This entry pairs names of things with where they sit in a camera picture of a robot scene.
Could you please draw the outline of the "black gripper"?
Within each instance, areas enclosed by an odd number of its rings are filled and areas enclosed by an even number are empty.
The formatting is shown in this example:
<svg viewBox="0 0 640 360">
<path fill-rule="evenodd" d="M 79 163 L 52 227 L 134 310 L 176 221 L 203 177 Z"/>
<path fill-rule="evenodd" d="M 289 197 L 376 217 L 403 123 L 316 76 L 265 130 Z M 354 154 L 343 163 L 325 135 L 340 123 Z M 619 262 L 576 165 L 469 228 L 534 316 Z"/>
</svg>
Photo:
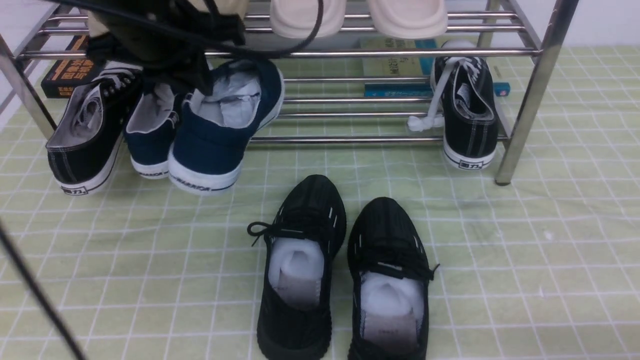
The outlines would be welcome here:
<svg viewBox="0 0 640 360">
<path fill-rule="evenodd" d="M 206 46 L 144 27 L 123 14 L 221 43 L 245 43 L 244 0 L 92 0 L 91 4 L 118 14 L 87 12 L 86 55 L 90 60 L 137 66 L 147 78 L 181 91 L 212 94 L 214 79 Z"/>
</svg>

